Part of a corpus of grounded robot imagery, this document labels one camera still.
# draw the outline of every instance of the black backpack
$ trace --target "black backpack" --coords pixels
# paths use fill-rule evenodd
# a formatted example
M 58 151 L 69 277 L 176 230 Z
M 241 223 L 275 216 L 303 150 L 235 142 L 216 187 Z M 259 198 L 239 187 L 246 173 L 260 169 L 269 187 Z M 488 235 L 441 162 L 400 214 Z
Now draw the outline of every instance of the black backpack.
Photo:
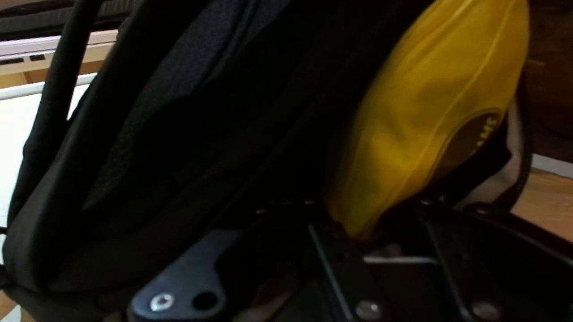
M 363 94 L 431 0 L 142 0 L 67 119 L 101 3 L 74 6 L 10 209 L 4 287 L 38 320 L 103 320 L 207 230 L 321 200 Z M 506 137 L 508 123 L 432 191 L 459 200 L 493 176 Z

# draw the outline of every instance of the yellow bag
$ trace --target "yellow bag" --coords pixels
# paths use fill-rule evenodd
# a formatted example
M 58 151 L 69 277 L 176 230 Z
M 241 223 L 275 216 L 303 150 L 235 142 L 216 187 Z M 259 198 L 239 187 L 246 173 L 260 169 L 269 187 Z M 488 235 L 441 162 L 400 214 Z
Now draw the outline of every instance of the yellow bag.
M 527 0 L 429 6 L 357 112 L 332 216 L 366 239 L 384 210 L 468 160 L 511 107 L 527 46 Z

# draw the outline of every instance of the yellow fabric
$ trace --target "yellow fabric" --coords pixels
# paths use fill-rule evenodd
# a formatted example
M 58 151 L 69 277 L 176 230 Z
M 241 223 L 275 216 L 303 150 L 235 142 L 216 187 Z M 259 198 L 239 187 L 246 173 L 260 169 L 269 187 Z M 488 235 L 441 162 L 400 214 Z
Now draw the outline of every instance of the yellow fabric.
M 470 159 L 506 116 L 527 46 L 527 0 L 438 0 L 429 6 L 359 108 L 329 200 L 332 216 L 354 237 L 370 237 L 384 210 L 440 178 L 448 144 L 483 116 L 483 130 L 456 164 Z

